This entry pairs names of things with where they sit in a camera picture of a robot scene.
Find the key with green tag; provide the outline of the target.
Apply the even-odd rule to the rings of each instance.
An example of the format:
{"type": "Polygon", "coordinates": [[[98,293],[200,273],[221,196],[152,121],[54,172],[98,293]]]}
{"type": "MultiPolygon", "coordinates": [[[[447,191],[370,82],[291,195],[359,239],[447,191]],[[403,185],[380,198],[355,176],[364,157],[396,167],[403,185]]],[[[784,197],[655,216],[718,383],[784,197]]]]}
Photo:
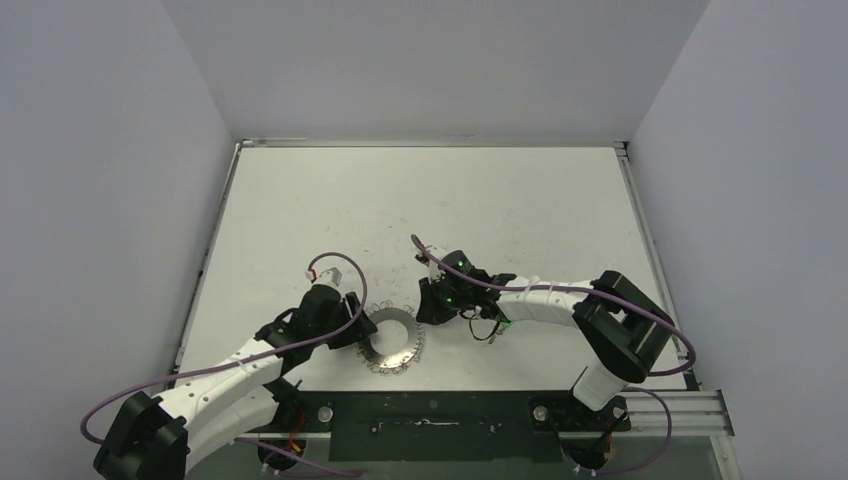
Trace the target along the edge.
{"type": "Polygon", "coordinates": [[[511,322],[499,322],[496,328],[491,332],[491,334],[487,337],[486,342],[488,344],[492,344],[497,340],[497,338],[505,333],[505,331],[512,326],[511,322]]]}

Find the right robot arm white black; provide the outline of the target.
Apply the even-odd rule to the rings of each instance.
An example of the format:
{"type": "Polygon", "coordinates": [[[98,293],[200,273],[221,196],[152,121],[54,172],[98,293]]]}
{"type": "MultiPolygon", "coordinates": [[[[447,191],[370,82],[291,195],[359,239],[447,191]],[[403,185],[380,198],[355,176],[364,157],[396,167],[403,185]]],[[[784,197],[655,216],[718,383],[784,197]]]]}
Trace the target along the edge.
{"type": "Polygon", "coordinates": [[[625,387],[651,376],[676,330],[667,313],[617,271],[563,283],[490,275],[461,250],[420,251],[415,258],[428,269],[419,281],[419,323],[440,325],[457,316],[500,325],[532,321],[575,329],[583,336],[595,360],[565,402],[568,421],[580,429],[600,421],[625,387]]]}

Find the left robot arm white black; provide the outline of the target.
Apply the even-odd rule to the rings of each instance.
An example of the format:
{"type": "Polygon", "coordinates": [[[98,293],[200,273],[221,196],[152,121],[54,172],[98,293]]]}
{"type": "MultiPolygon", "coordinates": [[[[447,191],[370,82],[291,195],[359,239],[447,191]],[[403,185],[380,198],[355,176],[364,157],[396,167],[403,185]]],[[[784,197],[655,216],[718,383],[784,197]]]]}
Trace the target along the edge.
{"type": "Polygon", "coordinates": [[[314,284],[299,306],[279,314],[214,367],[121,405],[93,460],[105,479],[182,479],[240,435],[268,425],[290,428],[299,405],[283,377],[313,350],[352,328],[363,314],[354,292],[314,284]]]}

